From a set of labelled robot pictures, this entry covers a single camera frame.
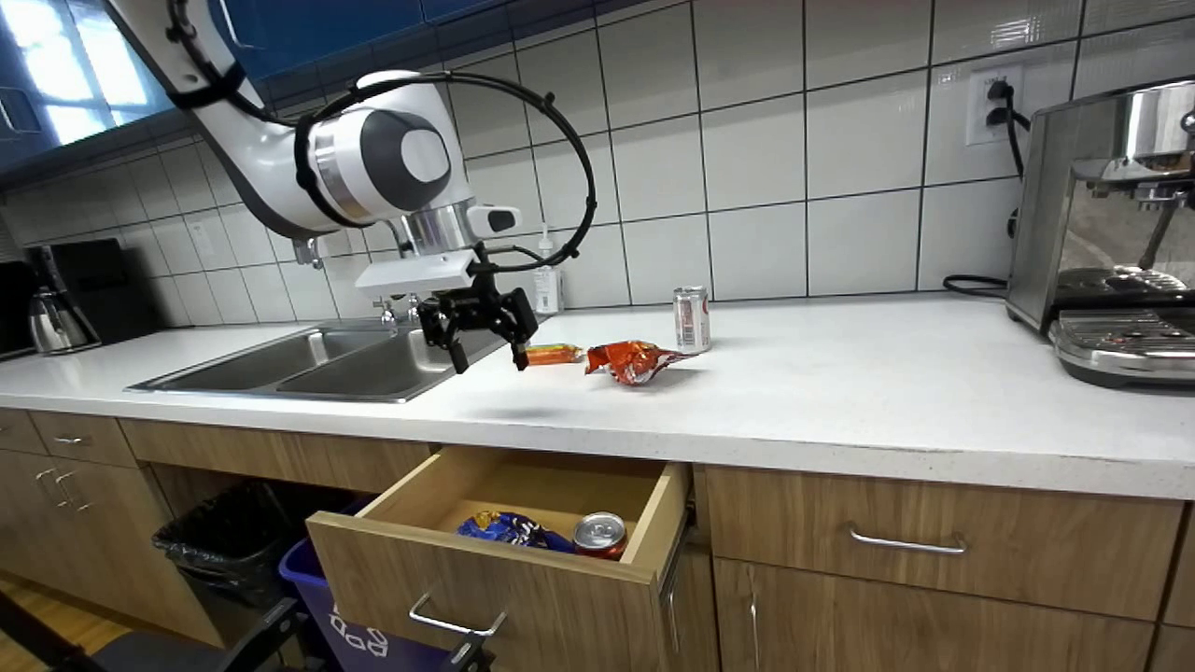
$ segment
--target electrical outlet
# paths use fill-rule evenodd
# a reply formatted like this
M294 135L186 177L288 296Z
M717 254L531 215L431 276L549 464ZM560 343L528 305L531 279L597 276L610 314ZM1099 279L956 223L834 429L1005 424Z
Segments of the electrical outlet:
M966 146L1005 146L1010 133L986 126L986 118L999 109L992 103L986 103L986 90L1000 79L1015 90L1015 105L1022 103L1021 67L975 73L966 79L966 120L965 120Z

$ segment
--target stainless steel sink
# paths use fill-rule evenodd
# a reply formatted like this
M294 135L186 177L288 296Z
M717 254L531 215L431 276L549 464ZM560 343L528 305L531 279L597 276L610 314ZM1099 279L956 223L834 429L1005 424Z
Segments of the stainless steel sink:
M458 343L472 364L502 347L491 333L463 333ZM419 330L336 322L133 389L369 405L416 401L445 378L448 355L427 347Z

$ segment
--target wooden cabinet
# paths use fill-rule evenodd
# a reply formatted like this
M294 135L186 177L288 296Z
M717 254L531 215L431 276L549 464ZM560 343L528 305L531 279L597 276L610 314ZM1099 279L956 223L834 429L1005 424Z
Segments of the wooden cabinet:
M682 549L666 592L669 672L717 672L712 559Z
M1165 624L1195 632L1195 523L1187 523L1179 559L1169 588Z
M152 549L165 527L138 472L0 457L0 567L131 622L222 641L182 577Z
M0 413L0 452L44 452L30 416Z
M1152 624L717 559L726 672L1142 672Z
M1195 632L1160 628L1152 672L1190 672L1195 669Z
M431 457L427 445L253 435L223 425L122 424L122 435L142 464L305 482L355 493L382 493Z
M712 554L1155 622L1179 506L704 472Z
M34 416L34 425L49 457L133 469L116 419Z
M360 517L315 517L310 538L355 624L441 651L463 628L498 628L491 651L517 672L660 672L682 500L680 469L448 449ZM498 512L563 536L585 512L618 512L626 549L594 559L455 536L463 520Z

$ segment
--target floor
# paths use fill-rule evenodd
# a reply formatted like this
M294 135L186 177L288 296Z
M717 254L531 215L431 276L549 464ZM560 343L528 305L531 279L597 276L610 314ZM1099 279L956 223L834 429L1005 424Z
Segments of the floor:
M100 613L84 608L68 599L44 595L30 583L0 579L0 595L18 600L26 613L34 613L40 624L49 624L58 637L84 646L87 653L97 653L131 632L126 624L119 624L114 615L100 615ZM9 637L0 637L0 669L3 672L40 672L44 666L36 659L30 659L24 646L15 646Z

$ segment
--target espresso machine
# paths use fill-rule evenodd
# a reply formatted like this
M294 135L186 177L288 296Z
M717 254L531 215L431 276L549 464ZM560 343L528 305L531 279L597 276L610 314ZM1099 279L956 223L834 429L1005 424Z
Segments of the espresso machine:
M1010 314L1082 381L1195 389L1195 79L1033 118Z

